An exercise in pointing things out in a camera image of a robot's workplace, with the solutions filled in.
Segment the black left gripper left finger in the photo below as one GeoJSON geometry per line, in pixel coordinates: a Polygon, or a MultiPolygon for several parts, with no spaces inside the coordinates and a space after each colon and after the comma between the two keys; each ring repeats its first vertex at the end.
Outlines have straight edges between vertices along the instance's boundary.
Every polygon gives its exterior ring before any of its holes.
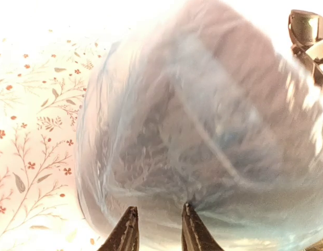
{"type": "Polygon", "coordinates": [[[130,206],[98,251],[138,251],[139,239],[137,207],[130,206]]]}

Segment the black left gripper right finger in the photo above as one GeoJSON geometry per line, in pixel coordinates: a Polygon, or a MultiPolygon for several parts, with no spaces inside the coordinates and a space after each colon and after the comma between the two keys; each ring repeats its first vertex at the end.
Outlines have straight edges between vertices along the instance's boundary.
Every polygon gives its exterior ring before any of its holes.
{"type": "Polygon", "coordinates": [[[189,203],[182,209],[181,244],[185,251],[224,251],[189,203]]]}

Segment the blue plastic trash bag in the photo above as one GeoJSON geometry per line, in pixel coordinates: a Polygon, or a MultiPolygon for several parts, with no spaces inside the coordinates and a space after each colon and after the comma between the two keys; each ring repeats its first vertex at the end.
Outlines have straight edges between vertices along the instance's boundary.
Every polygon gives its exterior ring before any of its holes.
{"type": "Polygon", "coordinates": [[[141,246],[170,250],[188,203],[226,250],[323,238],[323,91],[222,1],[185,1],[115,43],[76,134],[78,198],[101,236],[135,206],[141,246]]]}

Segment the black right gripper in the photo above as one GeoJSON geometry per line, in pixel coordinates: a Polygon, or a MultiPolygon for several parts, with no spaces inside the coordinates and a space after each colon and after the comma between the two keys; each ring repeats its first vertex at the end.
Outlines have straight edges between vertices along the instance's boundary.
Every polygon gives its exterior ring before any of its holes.
{"type": "Polygon", "coordinates": [[[310,72],[315,85],[323,92],[323,16],[293,9],[288,29],[294,57],[310,72]]]}

